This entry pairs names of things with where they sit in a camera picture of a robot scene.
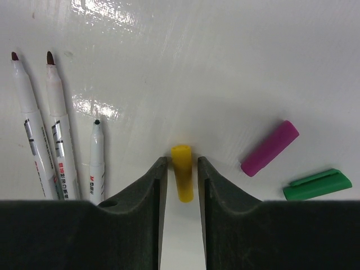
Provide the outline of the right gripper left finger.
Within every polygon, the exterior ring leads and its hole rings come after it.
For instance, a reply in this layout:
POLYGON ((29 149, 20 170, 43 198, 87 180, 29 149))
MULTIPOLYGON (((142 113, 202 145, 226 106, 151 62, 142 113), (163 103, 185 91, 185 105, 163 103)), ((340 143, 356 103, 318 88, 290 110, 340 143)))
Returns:
POLYGON ((1 202, 2 269, 159 269, 168 161, 94 205, 1 202))

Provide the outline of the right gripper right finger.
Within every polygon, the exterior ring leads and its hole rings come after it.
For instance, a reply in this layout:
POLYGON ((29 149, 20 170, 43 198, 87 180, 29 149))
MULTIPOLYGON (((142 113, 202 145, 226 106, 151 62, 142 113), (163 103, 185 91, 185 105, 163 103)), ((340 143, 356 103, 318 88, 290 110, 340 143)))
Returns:
POLYGON ((261 201, 197 160, 207 269, 358 269, 358 201, 261 201))

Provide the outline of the yellow pen cap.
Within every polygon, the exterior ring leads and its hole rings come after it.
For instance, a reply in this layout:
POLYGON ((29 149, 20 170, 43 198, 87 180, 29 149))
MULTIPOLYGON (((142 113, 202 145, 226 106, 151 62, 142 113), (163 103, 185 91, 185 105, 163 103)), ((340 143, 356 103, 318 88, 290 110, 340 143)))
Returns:
POLYGON ((194 199, 191 147, 188 145, 178 145, 172 147, 171 160, 179 200, 183 203, 189 203, 194 199))

